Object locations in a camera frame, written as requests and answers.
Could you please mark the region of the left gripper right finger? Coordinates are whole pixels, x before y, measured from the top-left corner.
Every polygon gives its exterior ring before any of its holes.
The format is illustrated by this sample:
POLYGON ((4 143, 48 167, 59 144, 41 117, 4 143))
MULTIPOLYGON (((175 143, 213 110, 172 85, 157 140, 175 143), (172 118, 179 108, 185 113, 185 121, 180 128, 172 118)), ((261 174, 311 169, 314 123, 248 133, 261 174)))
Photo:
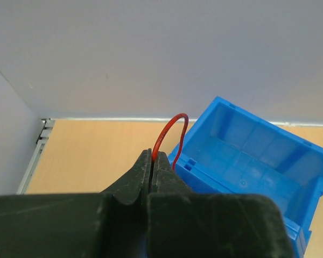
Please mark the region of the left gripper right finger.
POLYGON ((148 257, 293 257, 282 215, 256 194, 195 193, 153 158, 146 200, 148 257))

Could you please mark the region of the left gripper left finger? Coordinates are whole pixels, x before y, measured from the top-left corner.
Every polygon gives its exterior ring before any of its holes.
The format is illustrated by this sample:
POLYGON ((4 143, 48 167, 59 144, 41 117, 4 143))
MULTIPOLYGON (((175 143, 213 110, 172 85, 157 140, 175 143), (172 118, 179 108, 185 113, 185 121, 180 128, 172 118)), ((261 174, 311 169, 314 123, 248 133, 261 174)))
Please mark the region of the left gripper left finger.
POLYGON ((0 196, 0 257, 147 257, 151 151, 101 192, 0 196))

